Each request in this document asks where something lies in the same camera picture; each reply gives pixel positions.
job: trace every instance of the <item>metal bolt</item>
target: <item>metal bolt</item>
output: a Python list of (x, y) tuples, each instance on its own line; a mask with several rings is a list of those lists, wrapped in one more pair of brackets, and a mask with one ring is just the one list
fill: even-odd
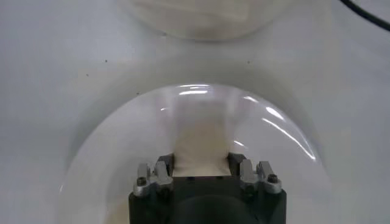
[(147, 181), (146, 181), (146, 178), (145, 178), (145, 177), (138, 177), (138, 178), (136, 179), (136, 185), (137, 185), (137, 186), (145, 186), (146, 183), (147, 183)]
[(278, 176), (275, 174), (270, 174), (268, 175), (267, 181), (273, 184), (278, 183)]

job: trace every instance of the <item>metal bracket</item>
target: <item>metal bracket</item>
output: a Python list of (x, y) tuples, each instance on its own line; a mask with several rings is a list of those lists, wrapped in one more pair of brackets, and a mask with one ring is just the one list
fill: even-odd
[(160, 192), (163, 189), (171, 191), (173, 188), (173, 178), (168, 175), (164, 161), (157, 161), (156, 166), (154, 167), (154, 173), (157, 176), (157, 191)]
[(146, 163), (141, 163), (138, 166), (138, 176), (133, 187), (133, 193), (137, 197), (145, 197), (150, 194), (151, 181), (150, 181), (151, 170)]
[(239, 179), (240, 186), (243, 190), (251, 189), (254, 192), (257, 191), (259, 179), (254, 174), (252, 163), (249, 159), (244, 159), (239, 164)]
[(282, 181), (272, 171), (271, 165), (267, 161), (260, 161), (256, 167), (260, 181), (263, 182), (264, 189), (269, 194), (279, 194), (282, 191)]

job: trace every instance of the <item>black wire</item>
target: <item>black wire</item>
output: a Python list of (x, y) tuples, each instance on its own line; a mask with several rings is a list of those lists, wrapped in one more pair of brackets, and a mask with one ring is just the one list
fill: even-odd
[(384, 30), (387, 30), (390, 32), (390, 24), (386, 22), (385, 20), (376, 17), (375, 15), (365, 11), (355, 3), (353, 3), (351, 0), (340, 0), (344, 5), (346, 5), (348, 8), (350, 8), (352, 11), (354, 11), (359, 16), (363, 17), (364, 19), (374, 23), (378, 27), (383, 28)]

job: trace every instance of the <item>black mechanical part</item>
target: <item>black mechanical part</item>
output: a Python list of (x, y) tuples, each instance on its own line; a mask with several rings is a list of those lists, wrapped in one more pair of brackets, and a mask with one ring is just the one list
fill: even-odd
[[(156, 183), (150, 184), (146, 197), (131, 193), (130, 223), (285, 224), (286, 192), (268, 193), (260, 177), (257, 184), (248, 184), (243, 189), (240, 164), (245, 156), (229, 153), (227, 159), (231, 176), (171, 177), (172, 187), (165, 188), (168, 193), (164, 197)], [(174, 156), (161, 156), (158, 161), (164, 161), (168, 174), (172, 175)]]

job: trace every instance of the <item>transparent dome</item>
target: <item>transparent dome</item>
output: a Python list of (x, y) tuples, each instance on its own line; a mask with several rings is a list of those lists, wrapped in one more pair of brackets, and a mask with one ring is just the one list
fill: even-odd
[(294, 0), (121, 0), (122, 8), (154, 29), (195, 40), (251, 33)]
[(269, 161), (287, 192), (288, 223), (329, 221), (330, 182), (310, 142), (268, 101), (222, 85), (153, 90), (112, 113), (85, 141), (60, 195), (60, 223), (128, 223), (139, 163), (175, 153), (176, 176), (229, 175), (228, 152)]

